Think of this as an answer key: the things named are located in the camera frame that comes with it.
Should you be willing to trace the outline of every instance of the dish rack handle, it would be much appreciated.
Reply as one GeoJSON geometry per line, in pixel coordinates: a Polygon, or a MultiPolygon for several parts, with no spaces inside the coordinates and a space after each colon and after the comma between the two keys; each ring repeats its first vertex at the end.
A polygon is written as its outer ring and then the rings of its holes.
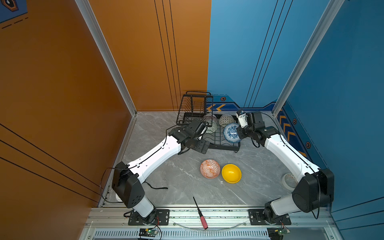
{"type": "Polygon", "coordinates": [[[202,92],[202,91],[186,91],[185,94],[188,93],[208,93],[209,95],[212,95],[210,92],[202,92]]]}

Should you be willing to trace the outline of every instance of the black mounting plate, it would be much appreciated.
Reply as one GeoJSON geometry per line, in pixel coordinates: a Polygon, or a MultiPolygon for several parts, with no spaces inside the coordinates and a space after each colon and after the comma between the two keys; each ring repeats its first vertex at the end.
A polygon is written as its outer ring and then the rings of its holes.
{"type": "MultiPolygon", "coordinates": [[[[278,225],[280,226],[280,222],[276,224],[269,224],[265,221],[265,217],[263,215],[264,209],[248,209],[249,220],[251,221],[251,225],[278,225]]],[[[291,225],[291,219],[288,214],[284,214],[283,217],[284,225],[291,225]]]]}
{"type": "MultiPolygon", "coordinates": [[[[156,209],[156,216],[159,217],[159,226],[168,225],[169,222],[169,209],[156,209]]],[[[145,224],[143,218],[138,212],[133,212],[129,216],[128,225],[130,226],[151,226],[153,224],[145,224]]]]}

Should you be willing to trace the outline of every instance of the screwdriver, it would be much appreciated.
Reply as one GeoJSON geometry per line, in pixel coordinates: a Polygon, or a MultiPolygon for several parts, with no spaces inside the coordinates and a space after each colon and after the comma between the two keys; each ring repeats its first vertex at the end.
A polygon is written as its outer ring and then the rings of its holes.
{"type": "Polygon", "coordinates": [[[201,224],[203,225],[204,229],[207,229],[208,228],[207,222],[205,221],[205,218],[204,218],[203,214],[201,213],[200,208],[197,206],[197,202],[195,200],[195,197],[193,197],[193,200],[195,201],[197,211],[199,212],[201,224]]]}

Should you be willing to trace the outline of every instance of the orange patterned bowl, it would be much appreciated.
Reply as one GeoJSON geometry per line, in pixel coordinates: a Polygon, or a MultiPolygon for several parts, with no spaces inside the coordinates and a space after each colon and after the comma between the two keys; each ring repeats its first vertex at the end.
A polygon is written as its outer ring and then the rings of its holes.
{"type": "Polygon", "coordinates": [[[220,165],[212,159],[205,160],[200,166],[201,174],[209,179],[213,179],[220,174],[220,165]]]}

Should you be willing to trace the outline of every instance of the dish rack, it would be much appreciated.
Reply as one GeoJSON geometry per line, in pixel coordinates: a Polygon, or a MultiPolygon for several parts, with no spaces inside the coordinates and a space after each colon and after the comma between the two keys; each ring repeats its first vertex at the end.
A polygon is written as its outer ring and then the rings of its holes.
{"type": "MultiPolygon", "coordinates": [[[[206,116],[209,113],[212,113],[214,98],[209,92],[199,92],[199,91],[188,91],[186,92],[180,103],[179,112],[177,114],[176,124],[177,125],[188,125],[191,123],[192,119],[197,119],[202,121],[204,118],[204,124],[207,127],[212,127],[213,117],[206,116]]],[[[214,114],[217,119],[219,119],[222,114],[214,114]]],[[[223,135],[223,127],[217,124],[217,130],[213,133],[205,133],[203,139],[210,142],[209,148],[211,149],[221,149],[221,150],[230,150],[237,152],[240,149],[240,142],[230,143],[225,140],[223,135]]]]}

